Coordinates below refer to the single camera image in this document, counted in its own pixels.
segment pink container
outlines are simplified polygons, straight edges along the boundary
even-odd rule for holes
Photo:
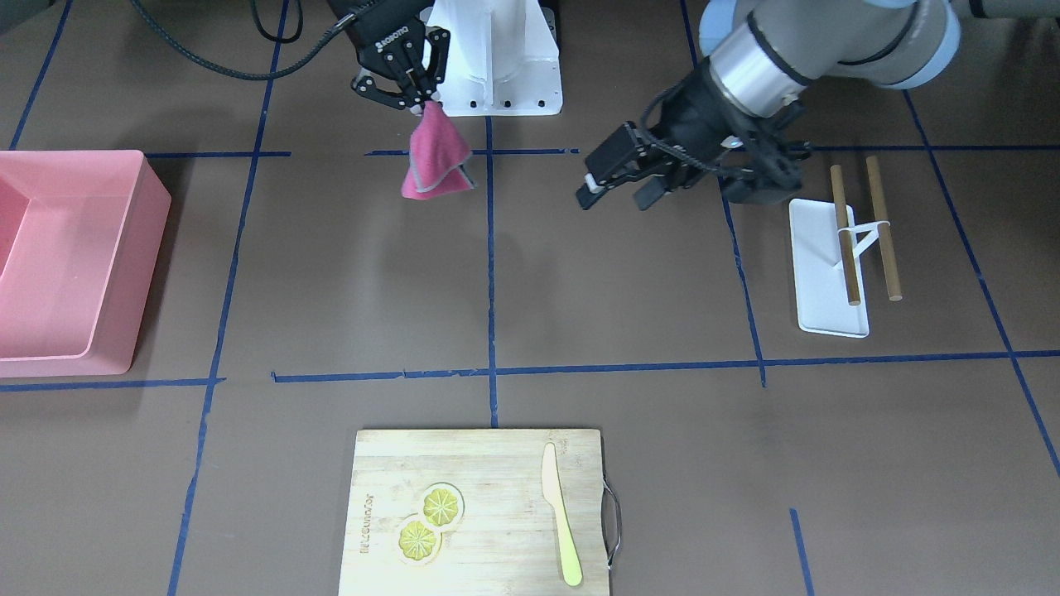
[[[0,378],[127,371],[169,211],[138,151],[0,151]]]

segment metal handle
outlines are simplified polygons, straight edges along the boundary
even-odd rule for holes
[[[618,534],[615,537],[615,546],[613,546],[607,553],[607,571],[611,571],[615,563],[615,557],[622,548],[622,507],[618,503],[618,495],[615,494],[611,485],[607,484],[607,476],[603,477],[603,492],[610,496],[611,502],[615,504],[615,531]],[[604,545],[607,544],[607,524],[603,524],[603,542]]]

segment yellow knife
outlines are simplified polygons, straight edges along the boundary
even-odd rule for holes
[[[560,470],[555,464],[555,443],[545,443],[545,455],[541,458],[541,487],[545,493],[545,501],[555,511],[555,532],[560,539],[563,581],[567,582],[567,585],[578,585],[582,582],[582,564],[578,560],[578,549],[575,548],[575,537],[570,534],[567,508],[563,505]]]

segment wooden dowel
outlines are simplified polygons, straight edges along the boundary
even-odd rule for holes
[[[832,197],[835,200],[835,225],[840,228],[850,227],[847,217],[847,194],[843,190],[843,169],[832,165]],[[851,231],[840,232],[840,255],[843,257],[843,277],[847,282],[847,303],[851,306],[861,305],[861,290],[858,287],[858,269],[854,267],[854,234]]]
[[[887,220],[887,204],[883,199],[883,178],[880,176],[880,161],[876,156],[865,159],[868,170],[868,188],[872,195],[872,213],[877,221]],[[902,282],[898,279],[898,259],[895,258],[895,240],[890,235],[890,224],[880,225],[880,256],[883,258],[883,279],[887,282],[887,297],[897,302],[902,299]]]

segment pink cloth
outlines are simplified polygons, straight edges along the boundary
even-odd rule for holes
[[[402,183],[405,198],[427,199],[475,188],[464,171],[472,155],[467,142],[438,102],[423,106],[423,120],[409,142],[409,169]]]

